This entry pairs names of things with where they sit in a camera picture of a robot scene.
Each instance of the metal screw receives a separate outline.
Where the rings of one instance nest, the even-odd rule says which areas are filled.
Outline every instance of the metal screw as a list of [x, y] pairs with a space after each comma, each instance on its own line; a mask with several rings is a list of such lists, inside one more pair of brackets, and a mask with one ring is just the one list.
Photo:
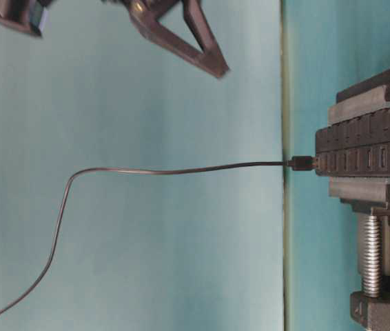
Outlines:
[[365, 247], [363, 252], [363, 292], [367, 297], [380, 296], [382, 285], [382, 235], [377, 216], [365, 217]]
[[140, 2], [140, 1], [135, 1], [133, 4], [132, 4], [132, 7], [133, 9], [138, 12], [139, 14], [141, 14], [142, 12], [145, 11], [145, 6]]

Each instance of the black cable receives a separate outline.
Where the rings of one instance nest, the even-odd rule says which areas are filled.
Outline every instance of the black cable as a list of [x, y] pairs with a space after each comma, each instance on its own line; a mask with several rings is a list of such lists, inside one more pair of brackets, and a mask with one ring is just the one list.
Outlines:
[[233, 168], [248, 168], [248, 167], [257, 167], [257, 166], [287, 166], [286, 162], [247, 162], [247, 163], [234, 163], [226, 165], [216, 165], [213, 167], [206, 168], [192, 168], [192, 169], [182, 169], [182, 170], [142, 170], [142, 169], [130, 169], [130, 168], [90, 168], [84, 169], [73, 174], [66, 183], [65, 191], [63, 193], [63, 199], [59, 210], [59, 215], [57, 217], [56, 228], [54, 230], [54, 238], [52, 241], [50, 255], [48, 256], [48, 261], [45, 264], [40, 275], [37, 277], [36, 281], [17, 299], [11, 301], [4, 308], [0, 309], [0, 315], [14, 307], [16, 304], [24, 300], [30, 293], [33, 291], [36, 286], [41, 282], [42, 278], [46, 275], [48, 269], [51, 266], [52, 260], [54, 258], [54, 253], [56, 252], [57, 241], [59, 239], [60, 227], [62, 224], [63, 212], [65, 211], [66, 201], [68, 200], [68, 195], [70, 193], [70, 188], [72, 182], [79, 176], [83, 174], [89, 174], [92, 172], [116, 172], [119, 174], [150, 174], [150, 175], [171, 175], [171, 174], [194, 174], [197, 172], [210, 172], [217, 170], [226, 170]]

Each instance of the cable connector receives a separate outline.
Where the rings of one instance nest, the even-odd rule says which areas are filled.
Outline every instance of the cable connector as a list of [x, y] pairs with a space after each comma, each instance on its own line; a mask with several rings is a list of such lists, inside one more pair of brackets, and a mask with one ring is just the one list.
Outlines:
[[293, 171], [310, 171], [316, 169], [317, 158], [315, 157], [292, 157], [287, 162], [287, 167], [291, 167]]

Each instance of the teal background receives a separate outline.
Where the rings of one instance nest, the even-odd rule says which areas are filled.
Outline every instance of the teal background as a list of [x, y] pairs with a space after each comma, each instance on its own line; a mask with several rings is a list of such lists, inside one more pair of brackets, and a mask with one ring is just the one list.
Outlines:
[[[280, 8], [204, 1], [232, 71], [145, 41], [124, 8], [58, 1], [44, 40], [0, 26], [0, 307], [40, 273], [67, 178], [281, 158]], [[166, 24], [183, 29], [181, 12]], [[280, 168], [93, 174], [0, 330], [282, 330]]]
[[[283, 1], [285, 154], [314, 152], [339, 90], [390, 68], [390, 1]], [[287, 329], [362, 330], [349, 317], [360, 289], [356, 219], [328, 180], [287, 173]]]

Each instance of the teal wall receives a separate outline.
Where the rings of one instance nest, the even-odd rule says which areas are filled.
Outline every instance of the teal wall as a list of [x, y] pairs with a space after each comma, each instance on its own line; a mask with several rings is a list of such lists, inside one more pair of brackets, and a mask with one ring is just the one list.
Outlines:
[[[286, 154], [314, 152], [337, 91], [390, 68], [390, 1], [285, 0]], [[360, 289], [356, 219], [328, 180], [287, 173], [287, 329], [362, 330], [349, 317]]]
[[[100, 1], [55, 3], [42, 41], [0, 26], [0, 307], [41, 271], [74, 171], [281, 158], [278, 2], [204, 7], [222, 81]], [[0, 330], [280, 331], [282, 189], [279, 168], [82, 177], [51, 271]]]

